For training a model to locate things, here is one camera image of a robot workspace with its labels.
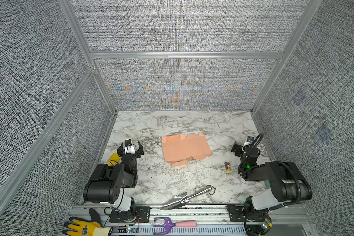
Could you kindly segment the pink paper box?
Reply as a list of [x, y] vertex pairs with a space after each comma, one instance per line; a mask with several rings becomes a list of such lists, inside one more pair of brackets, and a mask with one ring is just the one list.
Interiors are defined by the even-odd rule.
[[162, 137], [162, 148], [166, 163], [172, 167], [186, 165], [188, 160], [203, 160], [212, 156], [211, 149], [203, 133], [184, 133]]

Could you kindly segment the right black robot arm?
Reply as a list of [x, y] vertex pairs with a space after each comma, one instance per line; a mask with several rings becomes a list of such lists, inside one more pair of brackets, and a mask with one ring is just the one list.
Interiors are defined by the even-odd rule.
[[267, 189], [246, 199], [243, 206], [228, 205], [231, 222], [261, 222], [267, 213], [282, 207], [310, 200], [312, 188], [293, 162], [270, 161], [257, 164], [261, 150], [258, 148], [263, 134], [248, 136], [243, 145], [234, 143], [231, 152], [241, 163], [238, 174], [247, 182], [267, 182]]

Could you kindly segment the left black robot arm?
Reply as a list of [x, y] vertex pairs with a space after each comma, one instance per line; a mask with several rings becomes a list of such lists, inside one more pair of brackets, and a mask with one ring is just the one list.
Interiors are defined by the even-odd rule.
[[136, 207], [134, 198], [125, 195], [126, 188], [135, 188], [138, 181], [137, 160], [144, 155], [143, 145], [125, 140], [117, 149], [120, 160], [98, 164], [83, 192], [85, 202], [105, 204], [104, 213], [111, 223], [140, 223], [149, 209]]

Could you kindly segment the small brown yellow figurine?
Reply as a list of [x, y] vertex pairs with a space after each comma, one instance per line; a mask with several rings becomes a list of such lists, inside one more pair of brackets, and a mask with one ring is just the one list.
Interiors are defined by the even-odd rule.
[[230, 173], [231, 172], [231, 163], [225, 162], [224, 165], [225, 165], [227, 173]]

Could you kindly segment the metal garden trowel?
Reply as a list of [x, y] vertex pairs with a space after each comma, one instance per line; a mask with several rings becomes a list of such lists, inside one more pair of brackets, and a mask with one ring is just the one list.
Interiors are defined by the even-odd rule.
[[188, 195], [187, 192], [183, 192], [181, 194], [178, 194], [174, 197], [172, 197], [171, 199], [169, 199], [166, 203], [164, 203], [164, 205], [161, 207], [161, 210], [172, 210], [172, 209], [177, 209], [183, 206], [186, 206], [188, 204], [190, 204], [190, 200], [204, 195], [206, 193], [213, 195], [216, 191], [216, 188], [214, 188], [212, 185], [207, 185], [201, 189], [199, 189], [198, 191], [194, 192], [191, 195]]

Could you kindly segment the purple pink hand rake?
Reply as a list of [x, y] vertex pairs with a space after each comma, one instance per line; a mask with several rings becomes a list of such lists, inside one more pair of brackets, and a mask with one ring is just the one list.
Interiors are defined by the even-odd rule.
[[196, 221], [184, 221], [184, 222], [177, 222], [174, 223], [169, 217], [155, 217], [155, 221], [157, 220], [163, 220], [163, 224], [158, 224], [154, 225], [154, 228], [163, 228], [162, 232], [154, 232], [154, 236], [164, 236], [169, 233], [171, 233], [172, 229], [174, 227], [180, 227], [180, 228], [196, 228], [197, 223]]

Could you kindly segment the yellow black work glove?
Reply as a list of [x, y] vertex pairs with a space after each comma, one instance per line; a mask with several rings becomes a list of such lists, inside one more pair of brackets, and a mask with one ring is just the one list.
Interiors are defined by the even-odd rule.
[[103, 227], [100, 215], [91, 208], [89, 209], [91, 220], [85, 220], [75, 216], [71, 216], [65, 222], [65, 229], [62, 231], [67, 236], [109, 236], [113, 229], [112, 227]]

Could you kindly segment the yellow handled tool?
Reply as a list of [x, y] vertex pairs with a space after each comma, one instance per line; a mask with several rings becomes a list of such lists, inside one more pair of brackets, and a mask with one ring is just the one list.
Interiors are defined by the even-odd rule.
[[108, 159], [107, 163], [109, 166], [115, 166], [117, 164], [120, 164], [121, 158], [117, 153], [113, 153], [111, 157]]

